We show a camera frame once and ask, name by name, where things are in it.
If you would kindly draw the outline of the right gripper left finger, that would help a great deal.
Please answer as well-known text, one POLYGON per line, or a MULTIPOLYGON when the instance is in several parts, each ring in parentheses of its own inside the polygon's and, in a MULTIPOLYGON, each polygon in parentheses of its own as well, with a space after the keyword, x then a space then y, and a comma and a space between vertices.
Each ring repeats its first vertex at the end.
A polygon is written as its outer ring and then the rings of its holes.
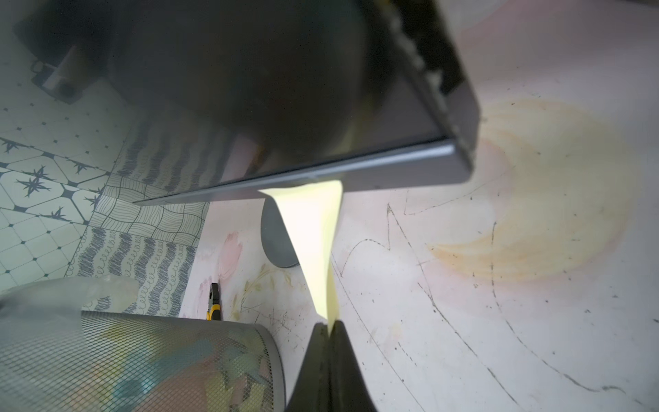
POLYGON ((326 324, 315 324, 286 412, 330 410, 330 339, 326 324))

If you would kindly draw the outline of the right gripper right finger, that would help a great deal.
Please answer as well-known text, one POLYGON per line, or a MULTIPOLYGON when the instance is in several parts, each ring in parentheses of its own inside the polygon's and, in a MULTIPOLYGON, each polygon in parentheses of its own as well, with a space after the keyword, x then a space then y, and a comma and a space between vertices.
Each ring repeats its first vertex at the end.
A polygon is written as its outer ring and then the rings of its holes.
POLYGON ((340 320, 333 324, 329 347, 329 410, 375 412, 377 409, 360 372, 348 331, 340 320))

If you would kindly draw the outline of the yellow sticky note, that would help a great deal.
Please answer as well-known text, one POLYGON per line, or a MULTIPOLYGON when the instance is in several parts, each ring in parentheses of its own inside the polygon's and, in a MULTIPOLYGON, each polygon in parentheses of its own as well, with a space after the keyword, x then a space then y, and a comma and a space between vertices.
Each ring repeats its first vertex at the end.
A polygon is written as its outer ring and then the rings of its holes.
POLYGON ((327 321, 331 331, 340 314, 331 250, 343 199, 343 184, 331 180, 293 188, 265 189, 262 193, 275 201, 315 310, 327 321))

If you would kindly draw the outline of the pile of discarded sticky notes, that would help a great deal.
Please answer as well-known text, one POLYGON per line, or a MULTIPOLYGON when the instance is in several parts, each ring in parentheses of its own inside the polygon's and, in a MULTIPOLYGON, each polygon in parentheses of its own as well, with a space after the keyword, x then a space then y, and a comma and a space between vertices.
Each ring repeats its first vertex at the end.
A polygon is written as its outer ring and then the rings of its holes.
POLYGON ((101 411, 281 411, 276 351, 257 329, 141 329, 119 352, 95 406, 101 411))

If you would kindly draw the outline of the round grey monitor stand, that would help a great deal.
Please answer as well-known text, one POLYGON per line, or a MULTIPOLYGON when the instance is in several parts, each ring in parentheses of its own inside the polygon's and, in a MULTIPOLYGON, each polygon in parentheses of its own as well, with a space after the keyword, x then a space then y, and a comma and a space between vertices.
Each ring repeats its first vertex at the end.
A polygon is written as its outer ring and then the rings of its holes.
POLYGON ((299 265, 281 213, 271 197, 264 201, 260 230, 262 247, 271 264, 282 269, 299 265))

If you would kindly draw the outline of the black computer monitor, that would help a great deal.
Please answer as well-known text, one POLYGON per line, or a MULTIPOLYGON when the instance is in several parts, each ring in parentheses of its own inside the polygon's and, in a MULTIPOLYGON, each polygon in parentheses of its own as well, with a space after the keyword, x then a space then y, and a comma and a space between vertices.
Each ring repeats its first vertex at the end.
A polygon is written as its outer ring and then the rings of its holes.
POLYGON ((37 84, 141 115, 117 173, 146 204, 453 185, 480 108, 435 1, 37 1, 11 25, 37 84))

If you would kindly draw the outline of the yellow black utility knife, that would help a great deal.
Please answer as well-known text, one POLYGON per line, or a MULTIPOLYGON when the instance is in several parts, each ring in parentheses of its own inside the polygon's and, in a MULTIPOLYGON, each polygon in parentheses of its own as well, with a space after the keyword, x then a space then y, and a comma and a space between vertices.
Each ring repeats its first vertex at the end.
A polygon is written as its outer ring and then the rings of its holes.
POLYGON ((207 320, 222 321, 222 308, 221 308, 221 289, 218 283, 211 283, 209 290, 209 305, 206 312, 207 320))

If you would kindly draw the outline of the mesh waste bin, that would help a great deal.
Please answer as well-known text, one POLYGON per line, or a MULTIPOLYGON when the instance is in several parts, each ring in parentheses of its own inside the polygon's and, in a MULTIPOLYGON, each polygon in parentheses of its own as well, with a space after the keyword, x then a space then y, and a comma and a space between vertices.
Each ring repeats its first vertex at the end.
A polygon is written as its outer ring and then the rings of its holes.
POLYGON ((264 327, 111 312, 1 317, 4 411, 282 411, 264 327))

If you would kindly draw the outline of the clear plastic bin liner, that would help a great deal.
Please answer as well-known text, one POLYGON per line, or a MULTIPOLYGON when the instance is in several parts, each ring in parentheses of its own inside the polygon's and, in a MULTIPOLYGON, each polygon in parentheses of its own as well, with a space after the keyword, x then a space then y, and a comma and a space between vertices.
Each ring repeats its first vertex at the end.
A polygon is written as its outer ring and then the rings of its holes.
POLYGON ((72 276, 30 283, 1 294, 2 310, 123 312, 137 302, 137 280, 115 275, 72 276))

